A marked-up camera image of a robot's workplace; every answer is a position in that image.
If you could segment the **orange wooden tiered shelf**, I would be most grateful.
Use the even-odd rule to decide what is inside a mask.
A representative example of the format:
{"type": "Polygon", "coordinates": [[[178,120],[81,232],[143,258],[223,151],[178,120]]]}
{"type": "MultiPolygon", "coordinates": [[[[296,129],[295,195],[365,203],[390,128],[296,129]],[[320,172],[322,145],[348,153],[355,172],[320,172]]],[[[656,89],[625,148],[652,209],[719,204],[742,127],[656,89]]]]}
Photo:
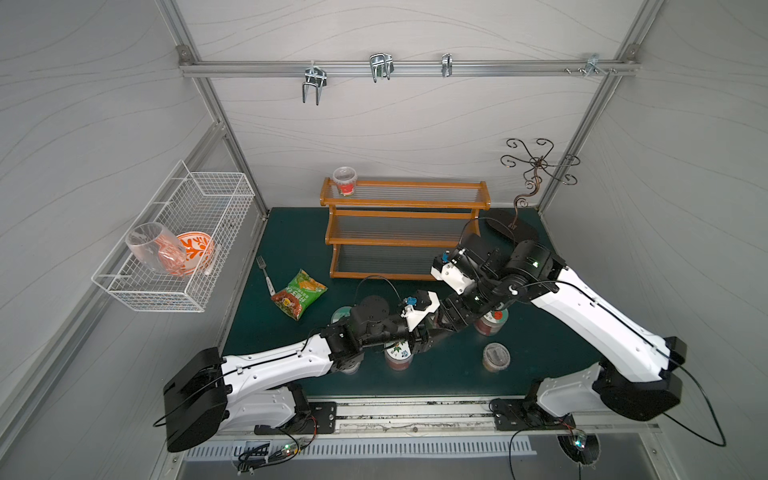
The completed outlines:
{"type": "Polygon", "coordinates": [[[434,256],[454,248],[464,233],[479,232],[491,196],[484,181],[395,180],[359,180],[345,195],[327,178],[320,204],[329,211],[332,278],[429,281],[434,256]]]}

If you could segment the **small clear-lid jar top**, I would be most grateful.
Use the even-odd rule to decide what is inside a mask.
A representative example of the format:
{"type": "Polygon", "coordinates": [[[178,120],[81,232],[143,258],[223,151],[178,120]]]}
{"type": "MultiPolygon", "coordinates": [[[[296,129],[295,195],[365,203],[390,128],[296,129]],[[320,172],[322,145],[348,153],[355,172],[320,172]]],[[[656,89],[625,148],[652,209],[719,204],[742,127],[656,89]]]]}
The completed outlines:
{"type": "Polygon", "coordinates": [[[331,179],[339,194],[343,197],[354,194],[357,184],[357,173],[352,167],[338,167],[334,170],[331,179]]]}

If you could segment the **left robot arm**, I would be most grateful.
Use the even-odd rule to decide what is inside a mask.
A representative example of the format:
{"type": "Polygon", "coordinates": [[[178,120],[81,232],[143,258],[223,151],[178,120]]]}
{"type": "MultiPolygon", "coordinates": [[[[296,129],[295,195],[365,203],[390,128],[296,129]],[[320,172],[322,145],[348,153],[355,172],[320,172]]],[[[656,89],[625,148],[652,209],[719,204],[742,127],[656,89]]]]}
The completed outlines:
{"type": "Polygon", "coordinates": [[[348,370],[369,348],[402,343],[426,352],[455,331],[434,292],[418,291],[396,312],[371,295],[291,345],[241,356],[199,351],[164,385],[164,414],[154,425],[164,428],[170,453],[242,426],[277,429],[305,410],[294,382],[348,370]]]}

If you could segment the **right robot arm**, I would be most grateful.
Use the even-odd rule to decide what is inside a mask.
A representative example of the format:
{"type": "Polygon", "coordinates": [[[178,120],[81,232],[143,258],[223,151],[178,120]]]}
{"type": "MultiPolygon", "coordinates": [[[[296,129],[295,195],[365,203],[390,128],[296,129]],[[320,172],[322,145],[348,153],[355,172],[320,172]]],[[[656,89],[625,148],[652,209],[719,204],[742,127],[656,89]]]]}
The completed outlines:
{"type": "Polygon", "coordinates": [[[476,234],[435,257],[432,276],[452,289],[436,323],[458,332],[492,310],[533,305],[556,317],[601,355],[593,365],[533,383],[520,407],[530,427],[574,412],[610,410],[634,421],[667,415],[682,400],[687,346],[630,320],[550,249],[534,240],[505,256],[476,234]]]}

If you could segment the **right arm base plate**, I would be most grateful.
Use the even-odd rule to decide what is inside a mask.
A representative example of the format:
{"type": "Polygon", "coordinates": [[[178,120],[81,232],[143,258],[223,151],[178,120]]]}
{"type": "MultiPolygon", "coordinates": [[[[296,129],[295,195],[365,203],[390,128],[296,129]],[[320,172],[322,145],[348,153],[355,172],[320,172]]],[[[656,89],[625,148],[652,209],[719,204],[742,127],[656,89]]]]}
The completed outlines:
{"type": "Polygon", "coordinates": [[[572,430],[575,422],[571,414],[556,417],[534,401],[496,398],[489,402],[495,428],[498,431],[572,430]]]}

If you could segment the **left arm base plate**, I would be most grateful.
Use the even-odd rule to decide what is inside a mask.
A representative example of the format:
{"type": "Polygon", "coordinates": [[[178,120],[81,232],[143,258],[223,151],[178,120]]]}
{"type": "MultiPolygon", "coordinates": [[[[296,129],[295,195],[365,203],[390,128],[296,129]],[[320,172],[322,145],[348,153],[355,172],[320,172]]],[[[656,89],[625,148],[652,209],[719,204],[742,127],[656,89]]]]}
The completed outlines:
{"type": "Polygon", "coordinates": [[[332,434],[336,431],[338,404],[336,402],[310,402],[308,407],[300,410],[291,420],[279,428],[256,426],[255,435],[320,435],[332,434]]]}

